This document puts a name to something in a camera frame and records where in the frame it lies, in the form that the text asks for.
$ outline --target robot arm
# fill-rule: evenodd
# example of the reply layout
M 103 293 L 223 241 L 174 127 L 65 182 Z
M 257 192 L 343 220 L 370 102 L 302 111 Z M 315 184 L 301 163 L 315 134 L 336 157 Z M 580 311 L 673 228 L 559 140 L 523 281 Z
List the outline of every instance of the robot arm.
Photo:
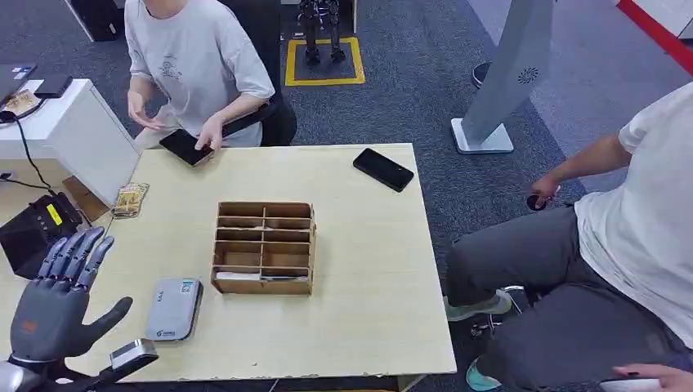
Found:
M 89 291 L 114 243 L 113 237 L 106 237 L 92 252 L 103 234 L 102 227 L 95 227 L 59 240 L 48 252 L 37 278 L 27 284 L 12 320 L 12 354 L 0 363 L 0 392 L 94 390 L 158 358 L 150 341 L 137 340 L 113 352 L 112 366 L 98 376 L 87 377 L 65 366 L 65 358 L 87 353 L 132 305 L 132 298 L 124 297 L 94 323 L 82 324 Z M 57 385 L 59 378 L 74 382 Z

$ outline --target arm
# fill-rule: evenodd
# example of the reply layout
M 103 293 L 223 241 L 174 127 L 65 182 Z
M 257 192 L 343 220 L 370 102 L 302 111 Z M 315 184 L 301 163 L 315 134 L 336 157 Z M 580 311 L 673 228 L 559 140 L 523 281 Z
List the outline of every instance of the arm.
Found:
M 229 121 L 257 111 L 275 94 L 270 76 L 253 43 L 235 16 L 227 15 L 217 21 L 217 45 L 226 67 L 234 75 L 240 96 L 219 110 L 203 125 L 196 149 L 210 144 L 221 148 L 221 128 Z
M 633 364 L 614 367 L 614 372 L 622 377 L 656 378 L 659 392 L 687 392 L 693 390 L 693 374 L 662 365 Z
M 247 92 L 242 92 L 238 98 L 224 109 L 216 112 L 212 117 L 217 118 L 217 121 L 220 121 L 222 124 L 226 124 L 231 120 L 236 120 L 256 112 L 260 106 L 263 106 L 269 100 L 269 98 L 258 98 Z
M 538 196 L 534 207 L 540 209 L 551 200 L 561 182 L 626 167 L 631 157 L 618 135 L 602 137 L 532 184 L 531 193 Z
M 128 98 L 131 94 L 137 94 L 142 97 L 145 103 L 149 102 L 152 93 L 154 92 L 154 84 L 151 79 L 143 78 L 133 74 L 130 77 L 130 89 L 127 90 Z
M 132 63 L 130 65 L 130 88 L 127 90 L 127 114 L 143 127 L 159 129 L 163 124 L 153 120 L 145 112 L 145 105 L 152 96 L 154 83 L 149 67 L 142 55 L 140 43 L 132 31 L 130 13 L 131 8 L 128 4 L 125 7 L 125 38 Z
M 568 158 L 546 176 L 555 182 L 611 172 L 630 164 L 632 155 L 624 149 L 617 135 L 604 136 L 575 156 Z

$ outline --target cardboard organizer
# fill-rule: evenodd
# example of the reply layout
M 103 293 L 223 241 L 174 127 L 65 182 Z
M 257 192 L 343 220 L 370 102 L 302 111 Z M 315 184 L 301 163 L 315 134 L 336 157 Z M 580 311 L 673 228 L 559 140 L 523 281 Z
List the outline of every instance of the cardboard organizer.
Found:
M 311 294 L 314 257 L 310 204 L 219 203 L 212 261 L 219 292 Z

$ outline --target person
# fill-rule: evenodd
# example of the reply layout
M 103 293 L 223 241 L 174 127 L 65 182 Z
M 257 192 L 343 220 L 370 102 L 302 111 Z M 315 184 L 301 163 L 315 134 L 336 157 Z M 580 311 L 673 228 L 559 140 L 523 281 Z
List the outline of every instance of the person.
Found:
M 623 363 L 667 363 L 693 347 L 693 83 L 638 113 L 532 185 L 628 167 L 624 183 L 573 207 L 458 239 L 447 256 L 450 321 L 502 314 L 521 285 L 541 299 L 496 329 L 467 370 L 474 390 L 610 378 Z
M 222 139 L 222 128 L 264 105 L 270 77 L 233 12 L 217 0 L 127 0 L 125 35 L 132 66 L 127 108 L 145 129 L 141 149 L 182 128 L 210 145 L 257 147 L 262 125 Z M 168 103 L 154 118 L 145 105 L 158 88 Z
M 674 367 L 635 363 L 614 367 L 614 373 L 621 377 L 636 376 L 638 378 L 655 378 L 659 380 L 661 389 L 651 392 L 691 392 L 693 390 L 693 373 Z

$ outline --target woman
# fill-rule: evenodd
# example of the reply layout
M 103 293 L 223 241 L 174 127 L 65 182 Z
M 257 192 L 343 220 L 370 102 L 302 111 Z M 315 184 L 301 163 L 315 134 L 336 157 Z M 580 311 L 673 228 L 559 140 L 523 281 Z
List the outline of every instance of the woman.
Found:
M 127 107 L 153 148 L 178 128 L 210 145 L 257 147 L 260 123 L 222 139 L 225 124 L 256 111 L 274 94 L 265 65 L 235 15 L 217 0 L 127 0 L 125 35 L 132 66 Z M 167 98 L 155 118 L 145 104 L 156 86 Z

